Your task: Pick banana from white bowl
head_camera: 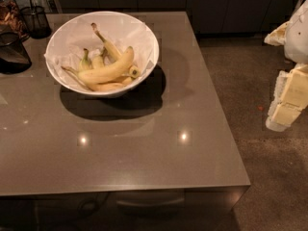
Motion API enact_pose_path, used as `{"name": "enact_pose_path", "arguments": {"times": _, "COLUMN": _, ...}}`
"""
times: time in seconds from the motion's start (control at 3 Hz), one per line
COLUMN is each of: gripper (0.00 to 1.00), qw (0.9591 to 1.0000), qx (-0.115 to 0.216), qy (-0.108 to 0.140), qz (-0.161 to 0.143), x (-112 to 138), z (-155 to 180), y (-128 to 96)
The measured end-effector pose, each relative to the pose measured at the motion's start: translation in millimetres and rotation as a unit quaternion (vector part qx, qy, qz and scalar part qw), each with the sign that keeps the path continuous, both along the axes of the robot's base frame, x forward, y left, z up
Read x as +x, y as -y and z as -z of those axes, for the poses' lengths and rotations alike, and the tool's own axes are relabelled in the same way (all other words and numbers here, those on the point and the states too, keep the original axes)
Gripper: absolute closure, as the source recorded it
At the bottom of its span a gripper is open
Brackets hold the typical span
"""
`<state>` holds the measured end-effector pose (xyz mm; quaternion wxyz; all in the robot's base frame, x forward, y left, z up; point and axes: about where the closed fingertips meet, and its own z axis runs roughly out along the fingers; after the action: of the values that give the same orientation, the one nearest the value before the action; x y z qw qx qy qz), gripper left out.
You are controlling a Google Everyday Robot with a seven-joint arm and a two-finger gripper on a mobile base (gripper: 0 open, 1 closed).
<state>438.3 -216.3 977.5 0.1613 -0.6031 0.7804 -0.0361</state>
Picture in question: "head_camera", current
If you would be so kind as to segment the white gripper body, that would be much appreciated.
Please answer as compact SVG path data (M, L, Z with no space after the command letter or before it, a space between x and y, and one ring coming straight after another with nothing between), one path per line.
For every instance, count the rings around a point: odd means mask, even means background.
M308 0L289 20L284 53L286 58L297 64L308 64Z

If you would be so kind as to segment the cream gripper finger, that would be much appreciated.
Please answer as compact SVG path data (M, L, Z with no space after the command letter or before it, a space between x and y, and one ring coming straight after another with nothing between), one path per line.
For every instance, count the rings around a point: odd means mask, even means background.
M276 79L266 126L275 132L289 128L308 106L308 64L297 64Z
M288 24L289 22L284 22L271 33L267 34L264 39L264 43L272 46L284 45Z

